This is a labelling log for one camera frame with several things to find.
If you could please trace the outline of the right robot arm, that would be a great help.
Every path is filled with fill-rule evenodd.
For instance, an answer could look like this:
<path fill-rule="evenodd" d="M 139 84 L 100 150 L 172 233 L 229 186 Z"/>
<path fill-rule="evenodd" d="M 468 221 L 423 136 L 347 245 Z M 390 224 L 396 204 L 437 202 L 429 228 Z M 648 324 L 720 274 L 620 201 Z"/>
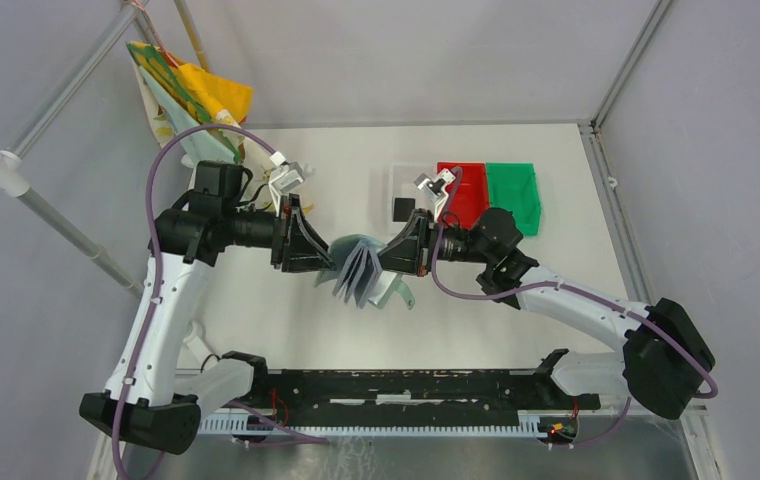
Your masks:
<path fill-rule="evenodd" d="M 535 378 L 534 396 L 547 408 L 577 395 L 619 395 L 676 420 L 692 400 L 718 395 L 714 355 L 680 303 L 650 305 L 569 281 L 524 254 L 522 238 L 502 208 L 487 209 L 470 229 L 416 209 L 378 257 L 386 271 L 420 277 L 436 276 L 440 261 L 481 264 L 475 300 L 544 315 L 606 345 L 605 354 L 563 353 Z"/>

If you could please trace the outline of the black credit card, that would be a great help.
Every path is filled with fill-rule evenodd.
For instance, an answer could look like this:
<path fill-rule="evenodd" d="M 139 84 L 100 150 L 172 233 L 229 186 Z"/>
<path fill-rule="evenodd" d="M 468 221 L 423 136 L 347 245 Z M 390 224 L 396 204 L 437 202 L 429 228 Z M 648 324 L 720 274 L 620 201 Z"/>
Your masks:
<path fill-rule="evenodd" d="M 395 197 L 392 203 L 392 221 L 406 222 L 416 208 L 416 200 L 411 197 Z"/>

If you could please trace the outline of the green leather card holder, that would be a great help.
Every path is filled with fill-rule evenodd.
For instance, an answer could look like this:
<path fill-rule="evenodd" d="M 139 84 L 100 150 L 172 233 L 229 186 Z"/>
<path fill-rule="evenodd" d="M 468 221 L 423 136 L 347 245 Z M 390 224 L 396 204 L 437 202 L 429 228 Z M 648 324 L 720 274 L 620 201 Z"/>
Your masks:
<path fill-rule="evenodd" d="M 403 281 L 403 275 L 381 266 L 379 253 L 385 247 L 386 244 L 367 235 L 353 234 L 338 238 L 328 250 L 334 269 L 319 272 L 314 286 L 333 282 L 333 296 L 345 304 L 353 302 L 358 309 L 366 306 L 383 309 L 397 295 L 405 307 L 412 310 L 416 299 Z"/>

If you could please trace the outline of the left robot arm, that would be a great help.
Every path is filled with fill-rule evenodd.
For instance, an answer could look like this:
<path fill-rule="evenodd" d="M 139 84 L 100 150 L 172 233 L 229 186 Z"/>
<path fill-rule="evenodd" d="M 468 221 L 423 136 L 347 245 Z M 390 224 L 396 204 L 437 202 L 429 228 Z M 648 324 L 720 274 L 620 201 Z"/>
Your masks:
<path fill-rule="evenodd" d="M 245 170 L 202 161 L 194 186 L 154 219 L 156 238 L 130 338 L 102 391 L 83 396 L 79 414 L 108 436 L 179 455 L 204 418 L 234 399 L 262 405 L 270 394 L 263 357 L 229 351 L 192 377 L 176 375 L 184 339 L 218 256 L 230 246 L 267 249 L 282 272 L 332 271 L 327 244 L 296 194 L 278 212 L 240 209 Z"/>

